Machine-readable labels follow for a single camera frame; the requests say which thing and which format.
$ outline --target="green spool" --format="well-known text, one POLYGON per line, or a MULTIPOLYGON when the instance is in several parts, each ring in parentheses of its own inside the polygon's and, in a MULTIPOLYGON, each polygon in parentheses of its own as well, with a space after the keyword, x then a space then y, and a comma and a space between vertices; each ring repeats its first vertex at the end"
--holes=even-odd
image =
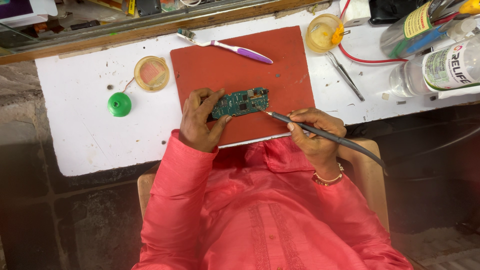
POLYGON ((108 99, 107 107, 113 116, 123 117, 132 109, 132 101, 126 94, 118 92, 108 99))

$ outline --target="finger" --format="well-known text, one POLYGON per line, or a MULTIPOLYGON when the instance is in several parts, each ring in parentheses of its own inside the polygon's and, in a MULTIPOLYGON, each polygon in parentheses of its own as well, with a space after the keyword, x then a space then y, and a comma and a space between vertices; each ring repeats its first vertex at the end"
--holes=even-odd
POLYGON ((306 112, 306 111, 308 111, 308 108, 307 109, 300 109, 300 110, 293 110, 291 113, 287 114, 287 116, 295 116, 299 113, 306 112))
POLYGON ((309 138, 303 132, 303 129, 296 123, 288 123, 288 129, 292 133, 292 141, 301 149, 307 148, 309 138))
POLYGON ((315 123, 315 127, 334 134, 337 134, 340 130, 344 129, 343 121, 341 119, 328 115, 315 108, 309 108, 305 112, 290 116, 290 119, 295 122, 315 123))
POLYGON ((188 109, 196 110, 200 106, 202 98, 208 97, 211 94, 213 94, 213 91, 210 88, 200 88, 192 91, 188 97, 188 109))
POLYGON ((225 89, 220 89, 217 92, 213 92, 204 102, 198 107, 197 112, 200 115, 208 115, 212 112, 213 107, 217 103, 217 101, 223 97, 225 94, 225 89))
POLYGON ((212 130, 210 131, 210 134, 208 135, 210 141, 215 142, 215 144, 218 143, 218 141, 220 140, 220 136, 222 135, 223 129, 231 119, 232 117, 230 115, 224 115, 216 121, 216 123, 212 127, 212 130))
POLYGON ((182 110, 183 114, 185 114, 185 112, 187 111, 187 107, 188 107, 188 98, 183 103, 183 110, 182 110))

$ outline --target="chair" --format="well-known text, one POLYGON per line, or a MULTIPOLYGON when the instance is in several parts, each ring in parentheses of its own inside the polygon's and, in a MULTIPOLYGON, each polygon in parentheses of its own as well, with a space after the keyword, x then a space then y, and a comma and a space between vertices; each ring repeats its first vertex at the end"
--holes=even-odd
MULTIPOLYGON (((374 141, 362 138, 350 140, 368 149, 373 154, 380 156, 378 145, 374 141)), ((380 165, 369 157, 344 146, 338 148, 338 157, 349 161, 353 165, 355 185, 357 185, 363 196, 367 199, 368 207, 377 214, 382 225, 389 231, 384 175, 380 165)), ((138 178, 138 197, 140 199, 142 217, 145 214, 145 209, 150 198, 150 189, 152 189, 155 174, 159 166, 160 163, 138 178)))

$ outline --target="white table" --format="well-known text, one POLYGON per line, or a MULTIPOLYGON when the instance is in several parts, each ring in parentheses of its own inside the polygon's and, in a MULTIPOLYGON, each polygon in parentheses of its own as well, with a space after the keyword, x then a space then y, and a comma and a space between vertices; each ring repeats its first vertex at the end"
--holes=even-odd
MULTIPOLYGON (((322 13, 338 15, 338 11, 338 2, 334 2, 327 10, 317 12, 316 16, 322 13)), ((195 33, 200 41, 220 40, 299 25, 305 36, 313 18, 311 13, 303 11, 280 19, 269 17, 197 30, 195 33)), ((385 59, 379 50, 379 38, 384 29, 369 24, 350 28, 351 34, 344 37, 342 44, 355 57, 385 59)), ((167 35, 65 59, 52 56, 36 60, 53 145, 64 175, 81 175, 162 159, 167 146, 162 141, 168 141, 170 131, 179 128, 181 120, 174 76, 171 75, 167 86, 156 93, 148 93, 133 82, 126 92, 132 100, 132 111, 126 117, 113 117, 107 110, 107 100, 114 92, 122 91, 133 78, 135 64, 142 57, 163 57, 172 71, 170 51, 186 46, 191 44, 176 35, 167 35), (113 90, 107 90, 109 84, 114 86, 113 90)), ((365 97, 365 102, 360 102, 324 55, 312 52, 306 45, 305 52, 316 107, 341 118, 345 124, 480 99, 477 95, 435 101, 430 101, 429 96, 396 97, 390 93, 389 86, 389 75, 396 63, 356 63, 335 48, 332 52, 365 97), (390 93, 389 100, 382 99, 382 93, 390 93), (407 103, 396 104, 403 100, 407 103)))

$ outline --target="spray bottle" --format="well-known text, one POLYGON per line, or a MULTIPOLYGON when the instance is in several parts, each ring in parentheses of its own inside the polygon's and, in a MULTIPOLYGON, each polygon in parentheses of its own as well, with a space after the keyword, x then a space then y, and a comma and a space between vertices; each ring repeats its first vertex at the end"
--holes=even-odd
POLYGON ((390 74, 390 86, 400 97, 480 93, 480 35, 404 62, 390 74))

